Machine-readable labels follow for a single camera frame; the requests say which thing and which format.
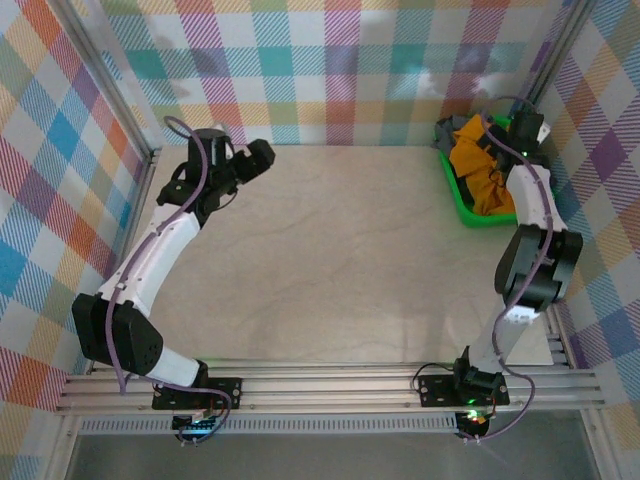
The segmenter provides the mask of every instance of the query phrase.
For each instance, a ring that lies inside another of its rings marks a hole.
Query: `marble-pattern surface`
[[[151,320],[198,358],[453,361],[489,321],[513,227],[470,230],[424,147],[275,148],[274,166],[213,214]],[[186,147],[166,147],[138,233]],[[542,323],[510,363],[549,364]]]

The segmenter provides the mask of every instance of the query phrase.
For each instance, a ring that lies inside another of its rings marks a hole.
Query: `orange cloth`
[[[496,160],[476,143],[483,135],[480,115],[474,115],[464,127],[453,133],[456,145],[449,160],[458,178],[466,179],[475,201],[473,213],[484,216],[515,213],[511,195],[506,187],[501,186],[502,175],[494,171]]]

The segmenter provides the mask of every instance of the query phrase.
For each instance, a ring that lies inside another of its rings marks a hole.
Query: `black mounting bracket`
[[[437,407],[490,407],[493,400],[490,396],[475,395],[471,398],[461,396],[455,386],[453,375],[421,375],[418,377],[418,393],[420,405],[424,408]],[[509,405],[509,392],[501,380],[499,387],[493,394],[496,405]]]
[[[242,378],[207,378],[199,388],[222,390],[231,397],[231,410],[240,408]],[[154,410],[220,410],[229,408],[219,395],[193,393],[162,387],[155,391],[151,408]]]

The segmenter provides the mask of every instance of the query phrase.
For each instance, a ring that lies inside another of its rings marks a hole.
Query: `metal grate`
[[[235,414],[220,433],[232,434],[349,434],[349,433],[451,433],[457,431],[453,413],[387,415],[252,415]],[[144,415],[85,417],[81,435],[169,434],[171,417]]]

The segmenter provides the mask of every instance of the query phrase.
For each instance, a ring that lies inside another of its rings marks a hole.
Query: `colorful plaid backdrop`
[[[424,145],[441,116],[517,93],[571,1],[74,1],[85,19],[100,3],[88,30],[142,119],[100,24],[115,33],[145,129],[171,114],[238,143]]]
[[[0,10],[0,478],[31,479],[83,363],[71,302],[109,271],[142,162],[45,1]]]
[[[640,1],[597,4],[542,111],[560,159],[558,208],[585,241],[561,317],[612,405],[627,478],[638,478]]]

